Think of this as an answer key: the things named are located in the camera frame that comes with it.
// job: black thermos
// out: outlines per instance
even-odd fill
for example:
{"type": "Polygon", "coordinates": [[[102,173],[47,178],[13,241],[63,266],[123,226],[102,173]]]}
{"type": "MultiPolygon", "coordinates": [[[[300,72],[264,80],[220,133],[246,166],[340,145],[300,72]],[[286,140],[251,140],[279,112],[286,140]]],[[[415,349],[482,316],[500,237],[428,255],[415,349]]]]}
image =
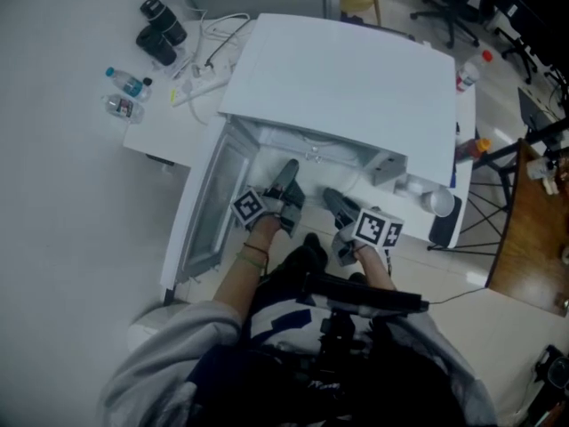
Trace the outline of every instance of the black thermos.
{"type": "Polygon", "coordinates": [[[160,0],[147,0],[140,7],[150,25],[161,32],[172,46],[180,44],[188,35],[176,15],[160,0]]]}

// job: wrist strap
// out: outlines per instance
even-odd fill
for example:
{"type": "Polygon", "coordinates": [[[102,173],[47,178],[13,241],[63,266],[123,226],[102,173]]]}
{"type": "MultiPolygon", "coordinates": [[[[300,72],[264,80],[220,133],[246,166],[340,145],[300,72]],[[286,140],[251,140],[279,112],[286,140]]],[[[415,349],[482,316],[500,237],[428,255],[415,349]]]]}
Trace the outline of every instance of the wrist strap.
{"type": "Polygon", "coordinates": [[[268,253],[265,250],[263,250],[262,248],[258,248],[256,246],[249,245],[246,242],[243,243],[243,246],[246,246],[247,248],[251,248],[253,250],[257,250],[258,252],[263,253],[265,255],[265,265],[263,266],[258,262],[254,262],[253,260],[250,260],[246,256],[243,256],[241,253],[238,253],[237,257],[241,258],[244,261],[251,263],[253,266],[258,267],[259,269],[265,270],[264,275],[267,275],[267,272],[268,272],[268,253]]]}

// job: plastic bottle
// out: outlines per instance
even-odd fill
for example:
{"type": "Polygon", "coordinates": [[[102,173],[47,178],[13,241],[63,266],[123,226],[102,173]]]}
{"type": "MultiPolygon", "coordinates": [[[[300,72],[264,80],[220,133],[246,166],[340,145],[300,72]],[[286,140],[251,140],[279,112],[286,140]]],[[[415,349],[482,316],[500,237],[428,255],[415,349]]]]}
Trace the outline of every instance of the plastic bottle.
{"type": "Polygon", "coordinates": [[[144,117],[144,108],[118,93],[101,97],[105,109],[111,116],[122,118],[129,124],[139,124],[144,117]]]}
{"type": "Polygon", "coordinates": [[[459,93],[467,90],[473,85],[484,72],[485,68],[492,61],[492,53],[490,51],[483,51],[482,55],[477,54],[462,65],[456,72],[456,90],[459,93]]]}
{"type": "Polygon", "coordinates": [[[111,78],[113,84],[127,95],[136,98],[138,101],[147,101],[150,98],[151,90],[146,87],[136,77],[112,67],[107,68],[105,74],[111,78]]]}
{"type": "Polygon", "coordinates": [[[527,176],[533,181],[553,177],[557,170],[557,161],[548,157],[537,158],[526,165],[527,176]]]}
{"type": "Polygon", "coordinates": [[[468,160],[478,160],[492,146],[492,141],[486,138],[469,139],[454,150],[454,160],[457,164],[468,160]]]}

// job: forearm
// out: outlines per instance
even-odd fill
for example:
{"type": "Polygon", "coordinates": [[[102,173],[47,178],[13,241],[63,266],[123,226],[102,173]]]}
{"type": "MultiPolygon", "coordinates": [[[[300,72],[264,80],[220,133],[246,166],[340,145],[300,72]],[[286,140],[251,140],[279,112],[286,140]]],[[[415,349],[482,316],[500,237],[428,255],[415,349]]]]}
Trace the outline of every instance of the forearm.
{"type": "Polygon", "coordinates": [[[395,285],[383,266],[380,256],[370,246],[362,246],[355,251],[356,258],[362,263],[369,286],[396,291],[395,285]]]}
{"type": "Polygon", "coordinates": [[[263,217],[255,224],[246,243],[262,251],[243,246],[241,257],[235,259],[213,297],[215,301],[233,307],[243,321],[249,313],[262,268],[267,260],[263,252],[268,253],[278,229],[279,224],[274,217],[263,217]]]}

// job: refrigerator door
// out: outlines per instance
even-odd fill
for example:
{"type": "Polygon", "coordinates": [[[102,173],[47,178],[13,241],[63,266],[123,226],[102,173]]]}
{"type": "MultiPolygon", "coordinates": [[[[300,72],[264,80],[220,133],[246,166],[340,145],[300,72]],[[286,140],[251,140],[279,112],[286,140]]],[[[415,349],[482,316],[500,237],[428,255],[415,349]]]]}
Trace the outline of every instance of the refrigerator door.
{"type": "Polygon", "coordinates": [[[213,117],[189,172],[160,283],[166,289],[220,263],[234,221],[230,203],[244,187],[259,146],[239,126],[213,117]]]}
{"type": "Polygon", "coordinates": [[[394,34],[262,14],[220,112],[395,152],[441,185],[452,177],[454,59],[394,34]]]}

